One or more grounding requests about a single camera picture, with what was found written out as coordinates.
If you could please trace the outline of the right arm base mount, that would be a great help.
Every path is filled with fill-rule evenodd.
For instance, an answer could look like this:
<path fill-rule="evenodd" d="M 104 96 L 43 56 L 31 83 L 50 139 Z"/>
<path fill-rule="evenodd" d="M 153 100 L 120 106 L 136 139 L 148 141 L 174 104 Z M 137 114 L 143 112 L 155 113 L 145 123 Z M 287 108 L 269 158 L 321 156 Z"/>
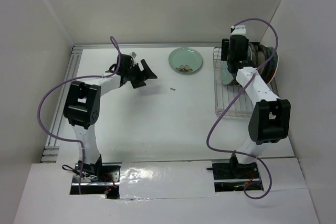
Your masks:
<path fill-rule="evenodd" d="M 260 174 L 256 163 L 243 168 L 234 167 L 229 162 L 213 163 L 206 168 L 213 174 L 215 192 L 243 191 L 246 185 L 247 190 L 261 190 L 262 185 Z"/>

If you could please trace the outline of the mint flower plate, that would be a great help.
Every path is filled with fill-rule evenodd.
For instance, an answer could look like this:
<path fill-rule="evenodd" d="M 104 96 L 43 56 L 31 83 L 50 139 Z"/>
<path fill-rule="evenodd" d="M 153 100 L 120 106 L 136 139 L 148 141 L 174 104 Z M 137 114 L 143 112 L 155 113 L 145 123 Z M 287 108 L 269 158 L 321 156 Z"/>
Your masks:
<path fill-rule="evenodd" d="M 201 69 L 203 57 L 193 48 L 181 47 L 170 53 L 168 62 L 175 72 L 189 75 L 195 74 Z"/>
<path fill-rule="evenodd" d="M 233 75 L 228 71 L 228 65 L 226 61 L 222 62 L 221 68 L 220 68 L 220 75 L 221 75 L 221 82 L 225 86 L 232 85 L 234 82 Z"/>

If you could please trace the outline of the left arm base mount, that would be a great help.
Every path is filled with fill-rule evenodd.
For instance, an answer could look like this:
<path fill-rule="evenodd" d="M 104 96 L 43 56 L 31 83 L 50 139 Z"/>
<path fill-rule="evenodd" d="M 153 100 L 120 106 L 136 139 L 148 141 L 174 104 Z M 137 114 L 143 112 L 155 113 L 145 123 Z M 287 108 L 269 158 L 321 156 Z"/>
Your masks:
<path fill-rule="evenodd" d="M 62 169 L 72 172 L 71 195 L 104 195 L 106 199 L 119 199 L 120 165 L 103 164 L 97 175 L 83 172 L 79 176 L 80 167 L 62 165 Z"/>

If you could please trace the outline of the large red teal floral plate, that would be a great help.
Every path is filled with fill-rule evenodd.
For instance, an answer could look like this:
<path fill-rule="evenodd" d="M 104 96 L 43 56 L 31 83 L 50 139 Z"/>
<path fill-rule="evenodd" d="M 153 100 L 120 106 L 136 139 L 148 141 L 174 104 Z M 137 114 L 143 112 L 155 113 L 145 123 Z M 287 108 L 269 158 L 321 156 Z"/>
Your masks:
<path fill-rule="evenodd" d="M 272 68 L 271 68 L 270 74 L 268 75 L 265 81 L 267 84 L 271 83 L 271 81 L 273 80 L 276 74 L 277 68 L 278 68 L 278 54 L 277 53 L 275 53 L 271 62 L 272 62 Z"/>

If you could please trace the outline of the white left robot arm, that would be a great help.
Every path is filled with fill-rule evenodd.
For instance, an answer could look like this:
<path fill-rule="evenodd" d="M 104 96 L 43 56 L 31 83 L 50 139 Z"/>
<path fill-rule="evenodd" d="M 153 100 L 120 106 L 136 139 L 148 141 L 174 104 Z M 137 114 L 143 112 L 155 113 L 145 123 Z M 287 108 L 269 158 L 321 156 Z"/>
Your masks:
<path fill-rule="evenodd" d="M 157 79 L 144 59 L 140 63 L 142 67 L 133 55 L 122 54 L 103 76 L 88 81 L 74 80 L 70 84 L 63 114 L 80 141 L 78 166 L 93 182 L 103 177 L 104 170 L 94 127 L 100 114 L 101 97 L 127 82 L 136 89 L 145 86 L 148 79 Z"/>

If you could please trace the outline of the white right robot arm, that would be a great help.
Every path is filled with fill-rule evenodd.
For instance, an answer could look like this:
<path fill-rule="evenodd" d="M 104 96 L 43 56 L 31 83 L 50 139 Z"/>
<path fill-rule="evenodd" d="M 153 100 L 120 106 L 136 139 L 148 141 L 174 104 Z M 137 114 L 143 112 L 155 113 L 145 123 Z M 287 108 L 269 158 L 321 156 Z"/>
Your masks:
<path fill-rule="evenodd" d="M 222 40 L 221 60 L 227 63 L 228 72 L 245 88 L 254 106 L 248 124 L 249 138 L 229 160 L 229 172 L 235 178 L 252 169 L 256 159 L 272 144 L 286 138 L 289 132 L 291 104 L 269 89 L 256 65 L 248 58 L 248 44 L 244 35 L 231 35 Z"/>

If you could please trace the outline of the small red teal floral plate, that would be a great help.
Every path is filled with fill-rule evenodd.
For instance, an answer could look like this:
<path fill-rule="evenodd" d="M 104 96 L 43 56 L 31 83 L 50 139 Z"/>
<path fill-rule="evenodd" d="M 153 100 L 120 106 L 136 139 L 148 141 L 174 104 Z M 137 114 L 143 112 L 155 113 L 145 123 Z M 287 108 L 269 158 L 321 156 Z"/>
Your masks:
<path fill-rule="evenodd" d="M 254 65 L 257 65 L 258 53 L 257 53 L 256 46 L 253 43 L 249 43 L 249 50 L 250 50 L 251 61 L 254 63 Z"/>

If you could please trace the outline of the brown rim cream plate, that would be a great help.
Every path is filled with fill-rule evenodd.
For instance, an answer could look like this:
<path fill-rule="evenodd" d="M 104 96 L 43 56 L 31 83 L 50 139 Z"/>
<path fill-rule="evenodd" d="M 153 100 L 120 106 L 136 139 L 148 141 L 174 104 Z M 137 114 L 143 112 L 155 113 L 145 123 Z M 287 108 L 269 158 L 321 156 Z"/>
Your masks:
<path fill-rule="evenodd" d="M 262 44 L 258 44 L 256 46 L 257 50 L 257 66 L 261 66 L 265 61 L 266 61 L 266 56 L 265 56 L 265 46 Z"/>
<path fill-rule="evenodd" d="M 271 50 L 268 47 L 265 47 L 265 61 L 267 61 L 271 56 Z M 265 76 L 270 71 L 270 61 L 265 64 L 262 74 Z"/>

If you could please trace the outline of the dark blue blossom plate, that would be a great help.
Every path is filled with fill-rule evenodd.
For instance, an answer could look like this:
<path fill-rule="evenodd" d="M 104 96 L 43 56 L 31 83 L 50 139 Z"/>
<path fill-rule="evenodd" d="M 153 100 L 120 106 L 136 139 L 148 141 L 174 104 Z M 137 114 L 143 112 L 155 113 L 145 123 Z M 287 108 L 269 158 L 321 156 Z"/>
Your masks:
<path fill-rule="evenodd" d="M 268 47 L 268 48 L 271 50 L 271 54 L 274 54 L 271 59 L 272 62 L 271 74 L 272 76 L 274 76 L 278 67 L 278 54 L 274 47 Z"/>

